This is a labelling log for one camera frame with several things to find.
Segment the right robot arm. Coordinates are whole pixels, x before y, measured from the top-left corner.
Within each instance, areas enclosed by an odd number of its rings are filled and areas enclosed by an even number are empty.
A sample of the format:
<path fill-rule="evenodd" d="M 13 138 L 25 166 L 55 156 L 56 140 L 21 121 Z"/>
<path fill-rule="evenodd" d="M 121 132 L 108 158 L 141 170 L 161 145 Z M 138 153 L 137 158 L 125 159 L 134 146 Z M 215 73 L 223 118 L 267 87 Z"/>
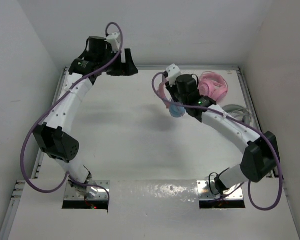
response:
<path fill-rule="evenodd" d="M 191 117 L 218 131 L 243 154 L 240 164 L 215 177 L 214 186 L 218 194 L 240 183 L 258 183 L 277 166 L 272 151 L 277 151 L 278 145 L 273 133 L 268 131 L 261 135 L 237 122 L 212 98 L 200 95 L 198 83 L 192 75 L 165 73 L 164 76 L 168 77 L 165 87 L 175 103 L 183 104 Z"/>

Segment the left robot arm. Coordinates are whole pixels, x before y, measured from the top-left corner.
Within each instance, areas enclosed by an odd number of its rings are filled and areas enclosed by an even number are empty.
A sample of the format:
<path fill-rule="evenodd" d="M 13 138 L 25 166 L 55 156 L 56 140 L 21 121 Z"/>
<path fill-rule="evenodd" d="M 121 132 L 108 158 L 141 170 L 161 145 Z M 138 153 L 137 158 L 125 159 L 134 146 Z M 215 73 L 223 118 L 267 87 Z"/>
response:
<path fill-rule="evenodd" d="M 129 77 L 139 72 L 129 48 L 124 50 L 125 62 L 122 61 L 122 41 L 118 32 L 106 37 L 90 36 L 83 53 L 66 72 L 65 84 L 55 106 L 33 130 L 41 151 L 68 173 L 71 183 L 78 189 L 85 189 L 92 178 L 90 171 L 77 157 L 80 143 L 71 136 L 81 103 L 103 73 Z"/>

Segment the blue pink cat-ear headphones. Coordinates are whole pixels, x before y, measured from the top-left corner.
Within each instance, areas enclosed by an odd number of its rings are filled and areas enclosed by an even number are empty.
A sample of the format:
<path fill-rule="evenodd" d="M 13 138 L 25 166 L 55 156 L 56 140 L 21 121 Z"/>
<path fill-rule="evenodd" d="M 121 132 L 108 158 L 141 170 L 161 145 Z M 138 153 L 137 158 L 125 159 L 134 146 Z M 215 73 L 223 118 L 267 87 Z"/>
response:
<path fill-rule="evenodd" d="M 158 86 L 157 93 L 162 99 L 164 99 L 163 103 L 165 104 L 166 108 L 168 109 L 170 115 L 174 118 L 181 118 L 185 115 L 186 110 L 184 107 L 175 105 L 172 97 L 168 98 L 166 96 L 166 83 L 167 82 L 168 82 L 168 80 L 163 75 L 162 79 L 161 79 L 161 83 Z"/>

